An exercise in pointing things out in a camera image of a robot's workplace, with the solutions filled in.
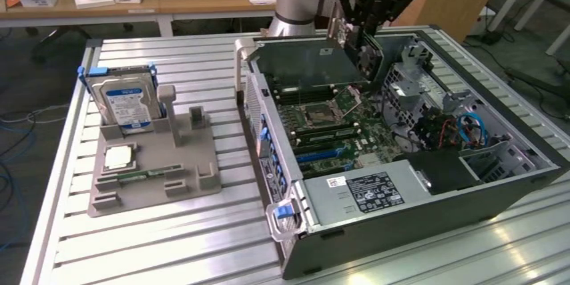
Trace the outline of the grey parts rack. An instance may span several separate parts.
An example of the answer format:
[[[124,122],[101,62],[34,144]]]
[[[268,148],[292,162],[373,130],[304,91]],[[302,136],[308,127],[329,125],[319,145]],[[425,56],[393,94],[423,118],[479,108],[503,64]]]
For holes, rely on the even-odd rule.
[[[100,126],[86,214],[105,216],[160,204],[198,198],[221,190],[209,116],[201,106],[176,114],[172,85],[157,87],[165,117],[150,122],[150,131],[121,135],[114,125]],[[129,146],[132,161],[125,168],[104,167],[109,147]],[[117,175],[164,170],[161,176],[120,183]]]

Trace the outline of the blue expansion slot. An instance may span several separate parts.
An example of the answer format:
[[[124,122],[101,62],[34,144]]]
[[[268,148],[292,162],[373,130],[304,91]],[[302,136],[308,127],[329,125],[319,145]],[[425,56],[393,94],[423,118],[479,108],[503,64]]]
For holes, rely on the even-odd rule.
[[[315,162],[319,160],[325,160],[329,158],[339,157],[345,148],[333,148],[331,150],[320,151],[320,152],[311,152],[302,155],[296,156],[296,162],[297,163],[306,163],[306,162]]]

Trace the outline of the green motherboard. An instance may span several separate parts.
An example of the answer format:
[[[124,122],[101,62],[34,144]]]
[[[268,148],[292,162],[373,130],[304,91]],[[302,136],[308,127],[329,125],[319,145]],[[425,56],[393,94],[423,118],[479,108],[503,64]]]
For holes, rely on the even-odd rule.
[[[301,107],[311,103],[331,103],[336,93],[347,85],[357,87],[363,102],[353,112],[343,118],[344,122],[341,124],[359,123],[359,136],[309,146],[296,146],[296,137],[290,137],[289,132],[294,129],[311,129],[306,127]],[[368,167],[373,164],[389,163],[395,157],[405,152],[392,135],[395,125],[387,123],[383,119],[375,97],[365,90],[364,85],[348,83],[311,87],[276,86],[270,90],[270,94],[294,158],[311,152],[345,148],[343,154],[336,158],[306,163],[296,162],[304,178],[315,178]]]

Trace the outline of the CPU socket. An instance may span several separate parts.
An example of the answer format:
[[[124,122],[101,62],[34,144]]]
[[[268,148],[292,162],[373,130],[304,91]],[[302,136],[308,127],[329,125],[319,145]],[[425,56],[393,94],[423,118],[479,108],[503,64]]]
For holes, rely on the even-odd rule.
[[[333,103],[311,103],[301,107],[301,111],[309,128],[339,125],[344,122],[341,111]]]

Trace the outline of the hard disk with blue bracket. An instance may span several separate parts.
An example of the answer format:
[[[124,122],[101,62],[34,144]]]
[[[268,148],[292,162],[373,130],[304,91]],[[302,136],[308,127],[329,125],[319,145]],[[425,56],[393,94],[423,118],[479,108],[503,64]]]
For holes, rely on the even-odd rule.
[[[152,63],[126,67],[77,68],[104,125],[117,125],[124,134],[150,131],[150,122],[164,117],[156,96]]]

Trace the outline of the loose green RAM stick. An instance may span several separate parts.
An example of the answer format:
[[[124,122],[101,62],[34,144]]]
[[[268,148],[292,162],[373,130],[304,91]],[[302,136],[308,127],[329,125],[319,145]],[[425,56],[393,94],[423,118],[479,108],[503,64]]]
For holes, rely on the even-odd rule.
[[[148,170],[148,171],[138,171],[132,172],[128,174],[117,175],[116,179],[120,183],[125,184],[126,182],[138,182],[142,180],[146,180],[152,177],[161,176],[164,174],[164,170]]]

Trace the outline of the metal socket cover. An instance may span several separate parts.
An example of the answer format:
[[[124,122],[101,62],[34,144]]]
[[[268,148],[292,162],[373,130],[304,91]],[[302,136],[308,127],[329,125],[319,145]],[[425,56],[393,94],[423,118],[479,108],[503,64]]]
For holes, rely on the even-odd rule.
[[[335,115],[344,118],[361,104],[361,93],[355,85],[347,85],[331,100]]]

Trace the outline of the grey power supply unit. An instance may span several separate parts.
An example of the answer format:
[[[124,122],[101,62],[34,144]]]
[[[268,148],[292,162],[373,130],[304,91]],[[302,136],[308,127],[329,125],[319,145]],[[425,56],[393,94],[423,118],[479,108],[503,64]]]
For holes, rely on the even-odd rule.
[[[309,209],[323,226],[393,212],[431,197],[407,160],[306,179],[304,188]]]

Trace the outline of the black open PC case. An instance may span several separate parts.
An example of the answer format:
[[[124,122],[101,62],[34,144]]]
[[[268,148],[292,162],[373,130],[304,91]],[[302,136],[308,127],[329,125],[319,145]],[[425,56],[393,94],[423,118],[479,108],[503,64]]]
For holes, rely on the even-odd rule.
[[[539,119],[531,106],[469,52],[433,27],[393,28],[375,40],[384,58],[367,81],[344,52],[320,35],[246,37],[234,43],[236,104],[260,190],[268,232],[284,279],[316,274],[371,254],[495,218],[523,196],[570,174],[570,139]],[[413,125],[383,116],[383,81],[407,45],[432,53],[429,73],[448,93],[443,109]],[[372,93],[380,115],[431,197],[400,210],[345,224],[320,225],[304,178],[276,112],[276,86],[357,83]],[[290,204],[294,216],[273,217]]]

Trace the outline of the installed green RAM stick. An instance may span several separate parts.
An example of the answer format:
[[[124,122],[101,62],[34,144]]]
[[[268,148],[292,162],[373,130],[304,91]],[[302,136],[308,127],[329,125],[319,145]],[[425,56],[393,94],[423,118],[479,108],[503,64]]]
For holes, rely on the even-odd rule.
[[[359,131],[356,129],[311,133],[294,138],[294,144],[298,147],[309,146],[309,145],[321,144],[331,141],[339,141],[343,139],[353,138],[357,136],[359,136]]]
[[[289,132],[290,137],[309,137],[309,136],[325,136],[332,135],[336,136],[345,136],[349,134],[353,134],[357,129],[360,128],[359,123],[345,123],[341,125],[331,125],[324,126],[319,128],[311,128],[311,129],[294,129]]]

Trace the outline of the metal disk bay cage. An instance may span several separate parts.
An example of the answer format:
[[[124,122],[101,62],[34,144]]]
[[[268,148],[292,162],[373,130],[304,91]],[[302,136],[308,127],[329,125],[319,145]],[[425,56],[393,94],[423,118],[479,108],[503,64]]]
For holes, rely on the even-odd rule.
[[[429,108],[443,109],[448,88],[429,73],[431,58],[421,44],[404,46],[383,81],[383,116],[407,127],[413,127]]]

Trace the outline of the silver CPU chip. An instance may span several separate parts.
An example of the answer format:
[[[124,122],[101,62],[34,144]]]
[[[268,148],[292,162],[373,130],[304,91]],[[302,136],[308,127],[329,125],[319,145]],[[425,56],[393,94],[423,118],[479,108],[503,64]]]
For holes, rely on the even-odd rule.
[[[109,147],[105,151],[104,167],[109,170],[125,168],[132,161],[132,148],[129,146]]]

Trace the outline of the blue case latch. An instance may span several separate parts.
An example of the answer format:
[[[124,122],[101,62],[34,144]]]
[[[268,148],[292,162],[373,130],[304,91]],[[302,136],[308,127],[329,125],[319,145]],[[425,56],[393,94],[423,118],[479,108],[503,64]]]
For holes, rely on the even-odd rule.
[[[290,204],[277,206],[273,209],[273,217],[276,220],[290,218],[294,216],[294,210]]]

